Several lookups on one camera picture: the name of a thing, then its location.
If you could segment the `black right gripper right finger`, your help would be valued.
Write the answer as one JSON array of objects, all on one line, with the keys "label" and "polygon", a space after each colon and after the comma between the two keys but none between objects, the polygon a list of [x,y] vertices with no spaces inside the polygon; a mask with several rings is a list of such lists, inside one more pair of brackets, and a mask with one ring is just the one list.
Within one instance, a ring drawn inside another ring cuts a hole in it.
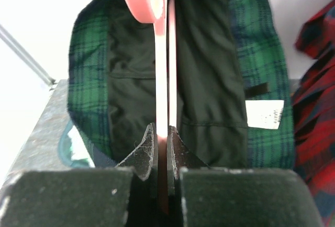
[{"label": "black right gripper right finger", "polygon": [[180,168],[208,167],[182,141],[176,127],[169,126],[167,137],[167,190],[170,226],[183,226]]}]

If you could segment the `thick pink plastic hanger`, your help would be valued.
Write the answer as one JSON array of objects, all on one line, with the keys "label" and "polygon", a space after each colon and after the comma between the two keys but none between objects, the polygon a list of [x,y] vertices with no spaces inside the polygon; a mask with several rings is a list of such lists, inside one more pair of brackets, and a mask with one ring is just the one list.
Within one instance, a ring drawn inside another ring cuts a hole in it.
[{"label": "thick pink plastic hanger", "polygon": [[155,102],[158,140],[158,203],[169,212],[167,175],[168,76],[166,49],[167,0],[125,0],[131,14],[141,23],[153,24],[155,42]]}]

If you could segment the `red navy plaid skirt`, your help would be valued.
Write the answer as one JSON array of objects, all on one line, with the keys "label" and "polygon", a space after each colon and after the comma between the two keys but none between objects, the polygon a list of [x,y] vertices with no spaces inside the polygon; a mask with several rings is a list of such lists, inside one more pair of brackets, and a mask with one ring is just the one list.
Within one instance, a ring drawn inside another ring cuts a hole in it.
[{"label": "red navy plaid skirt", "polygon": [[334,1],[302,26],[295,47],[315,63],[292,97],[294,170],[308,185],[328,226],[334,216]]}]

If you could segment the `green plaid garment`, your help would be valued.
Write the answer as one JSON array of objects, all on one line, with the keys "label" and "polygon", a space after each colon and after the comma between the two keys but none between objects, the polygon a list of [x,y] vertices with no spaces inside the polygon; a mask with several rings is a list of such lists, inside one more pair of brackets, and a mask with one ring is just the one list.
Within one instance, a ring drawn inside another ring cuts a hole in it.
[{"label": "green plaid garment", "polygon": [[[268,0],[175,0],[178,131],[203,162],[294,167],[284,53]],[[151,24],[92,0],[69,50],[68,112],[96,166],[122,161],[155,121]]]}]

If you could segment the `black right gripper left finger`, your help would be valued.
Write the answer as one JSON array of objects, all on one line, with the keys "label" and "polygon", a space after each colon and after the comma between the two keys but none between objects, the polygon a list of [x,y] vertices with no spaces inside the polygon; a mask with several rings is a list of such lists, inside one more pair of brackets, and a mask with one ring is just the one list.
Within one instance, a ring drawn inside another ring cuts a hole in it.
[{"label": "black right gripper left finger", "polygon": [[117,167],[129,167],[134,173],[126,226],[154,226],[158,194],[158,140],[154,123],[147,126],[141,143]]}]

